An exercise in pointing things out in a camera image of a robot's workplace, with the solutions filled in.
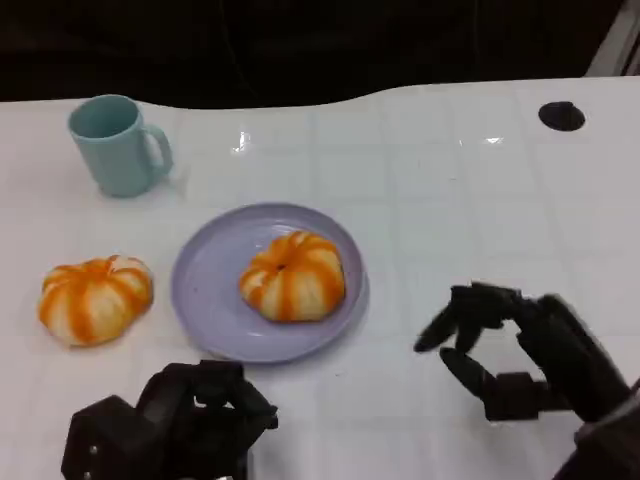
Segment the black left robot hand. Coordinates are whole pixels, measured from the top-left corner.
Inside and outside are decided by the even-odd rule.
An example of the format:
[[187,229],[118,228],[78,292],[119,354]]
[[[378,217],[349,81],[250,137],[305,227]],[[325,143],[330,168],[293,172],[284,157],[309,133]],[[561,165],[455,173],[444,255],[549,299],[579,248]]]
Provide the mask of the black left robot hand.
[[158,431],[164,479],[248,479],[251,447],[279,426],[278,408],[233,361],[167,365],[136,411]]

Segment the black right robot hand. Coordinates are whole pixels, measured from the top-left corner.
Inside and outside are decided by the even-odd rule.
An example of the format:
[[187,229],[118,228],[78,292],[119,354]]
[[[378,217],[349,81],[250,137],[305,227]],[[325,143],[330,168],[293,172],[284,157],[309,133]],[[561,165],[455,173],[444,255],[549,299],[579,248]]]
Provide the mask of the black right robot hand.
[[[526,372],[493,375],[470,357],[484,331],[498,330],[507,321],[518,327],[518,344],[543,380]],[[608,353],[557,295],[529,298],[517,289],[481,282],[456,285],[414,350],[438,350],[449,371],[483,403],[491,422],[572,411],[583,422],[595,423],[633,395]]]

